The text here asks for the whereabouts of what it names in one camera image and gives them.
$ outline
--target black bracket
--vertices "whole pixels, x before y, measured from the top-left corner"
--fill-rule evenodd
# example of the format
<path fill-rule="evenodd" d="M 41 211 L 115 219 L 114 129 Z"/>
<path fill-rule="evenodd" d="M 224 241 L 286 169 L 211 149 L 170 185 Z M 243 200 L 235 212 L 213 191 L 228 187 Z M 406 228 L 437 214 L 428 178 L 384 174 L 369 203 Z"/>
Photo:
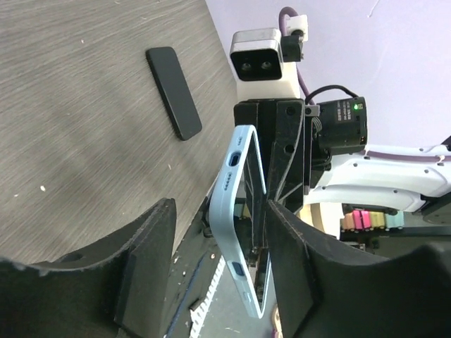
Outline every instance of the black bracket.
<path fill-rule="evenodd" d="M 446 148 L 448 149 L 448 151 L 451 151 L 451 135 L 442 143 L 444 146 L 446 146 Z"/>
<path fill-rule="evenodd" d="M 234 108 L 235 125 L 254 125 L 260 143 L 266 200 L 273 199 L 292 212 L 304 203 L 310 185 L 312 118 L 301 99 L 243 101 Z M 264 220 L 264 208 L 256 219 Z M 266 221 L 253 222 L 254 248 L 267 247 Z"/>
<path fill-rule="evenodd" d="M 173 199 L 54 262 L 1 258 L 0 337 L 189 337 L 221 257 L 204 234 L 207 203 L 172 258 Z"/>
<path fill-rule="evenodd" d="M 425 222 L 431 224 L 449 224 L 451 222 L 451 192 L 435 198 L 421 209 Z"/>
<path fill-rule="evenodd" d="M 387 259 L 324 234 L 274 201 L 266 214 L 284 337 L 450 337 L 449 243 Z"/>

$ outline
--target robotic arm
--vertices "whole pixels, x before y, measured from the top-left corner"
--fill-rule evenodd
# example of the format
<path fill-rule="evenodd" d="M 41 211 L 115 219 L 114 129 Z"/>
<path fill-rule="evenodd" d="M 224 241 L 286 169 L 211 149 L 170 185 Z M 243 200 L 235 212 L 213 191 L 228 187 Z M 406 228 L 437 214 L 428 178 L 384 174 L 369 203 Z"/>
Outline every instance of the robotic arm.
<path fill-rule="evenodd" d="M 303 57 L 302 46 L 308 37 L 307 17 L 289 18 L 287 33 L 288 36 L 282 36 L 280 30 L 266 28 L 234 34 L 230 58 L 238 77 L 236 125 L 249 122 L 240 116 L 252 114 L 253 108 L 243 108 L 246 101 L 258 101 L 261 106 L 271 101 L 301 98 L 296 62 Z M 306 119 L 305 126 L 305 130 L 311 128 L 311 140 L 301 135 L 304 144 L 311 142 L 310 168 L 305 168 L 311 171 L 311 177 L 310 184 L 303 187 L 302 205 L 382 206 L 420 213 L 451 192 L 451 152 L 445 145 L 414 149 L 367 144 L 363 97 L 342 86 L 327 86 L 309 94 L 305 103 L 312 102 L 313 96 L 329 89 L 341 89 L 351 98 L 303 107 L 304 117 L 312 119 Z M 257 112 L 257 115 L 263 125 L 265 114 Z M 258 123 L 252 124 L 259 129 Z M 261 143 L 265 144 L 270 136 L 263 127 L 260 131 Z M 266 173 L 270 156 L 262 151 Z M 293 193 L 287 190 L 279 198 L 286 199 L 287 194 Z M 427 222 L 451 222 L 445 211 L 434 212 L 431 217 L 429 213 L 424 214 Z"/>

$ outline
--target gray wood grain surface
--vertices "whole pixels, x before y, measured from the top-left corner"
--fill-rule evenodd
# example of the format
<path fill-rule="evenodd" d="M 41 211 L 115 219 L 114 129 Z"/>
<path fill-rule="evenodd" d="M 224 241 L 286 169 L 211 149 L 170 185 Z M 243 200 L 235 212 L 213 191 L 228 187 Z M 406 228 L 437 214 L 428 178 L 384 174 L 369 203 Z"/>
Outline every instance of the gray wood grain surface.
<path fill-rule="evenodd" d="M 204 125 L 188 142 L 145 59 L 167 45 Z M 218 173 L 235 97 L 204 0 L 0 1 L 0 256 L 53 260 L 162 197 L 176 200 L 178 245 Z"/>

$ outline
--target camera lens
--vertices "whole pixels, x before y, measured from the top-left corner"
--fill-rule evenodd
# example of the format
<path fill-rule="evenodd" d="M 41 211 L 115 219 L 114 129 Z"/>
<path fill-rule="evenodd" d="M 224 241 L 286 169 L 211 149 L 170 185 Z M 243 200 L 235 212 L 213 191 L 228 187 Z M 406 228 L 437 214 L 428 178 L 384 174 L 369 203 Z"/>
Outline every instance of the camera lens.
<path fill-rule="evenodd" d="M 248 72 L 249 70 L 251 70 L 252 66 L 250 65 L 250 63 L 243 63 L 241 65 L 241 70 L 244 72 Z"/>
<path fill-rule="evenodd" d="M 271 65 L 271 62 L 268 62 L 268 61 L 265 61 L 265 62 L 263 62 L 263 63 L 261 64 L 261 67 L 262 67 L 264 70 L 271 69 L 272 66 L 273 66 L 273 65 Z"/>

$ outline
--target white wall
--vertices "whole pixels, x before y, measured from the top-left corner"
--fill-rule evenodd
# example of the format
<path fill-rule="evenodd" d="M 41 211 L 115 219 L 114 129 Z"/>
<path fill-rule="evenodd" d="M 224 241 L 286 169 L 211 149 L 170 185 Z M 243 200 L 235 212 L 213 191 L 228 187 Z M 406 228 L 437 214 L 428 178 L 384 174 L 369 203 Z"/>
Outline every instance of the white wall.
<path fill-rule="evenodd" d="M 226 52 L 237 30 L 277 27 L 284 6 L 307 14 L 307 86 L 345 85 L 365 96 L 369 143 L 428 146 L 450 136 L 451 0 L 206 2 Z"/>

